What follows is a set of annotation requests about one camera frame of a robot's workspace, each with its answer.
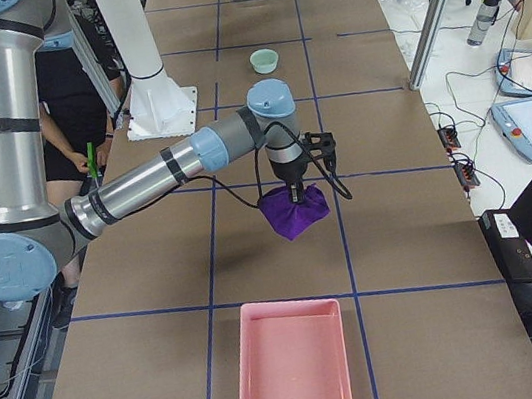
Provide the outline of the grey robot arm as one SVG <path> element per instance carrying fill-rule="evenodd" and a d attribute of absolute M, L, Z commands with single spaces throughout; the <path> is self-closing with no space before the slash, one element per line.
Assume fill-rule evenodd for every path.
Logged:
<path fill-rule="evenodd" d="M 187 183 L 264 148 L 285 182 L 281 203 L 304 200 L 305 172 L 289 87 L 265 79 L 233 116 L 196 128 L 196 90 L 166 73 L 140 0 L 96 0 L 131 74 L 129 137 L 175 136 L 172 147 L 61 207 L 47 199 L 35 52 L 72 26 L 65 0 L 0 0 L 0 301 L 30 300 L 109 225 Z"/>

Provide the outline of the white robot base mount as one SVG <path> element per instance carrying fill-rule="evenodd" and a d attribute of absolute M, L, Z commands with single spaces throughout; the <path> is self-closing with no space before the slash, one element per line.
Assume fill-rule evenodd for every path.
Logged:
<path fill-rule="evenodd" d="M 190 135 L 196 128 L 196 87 L 170 78 L 140 0 L 95 0 L 131 79 L 131 141 Z"/>

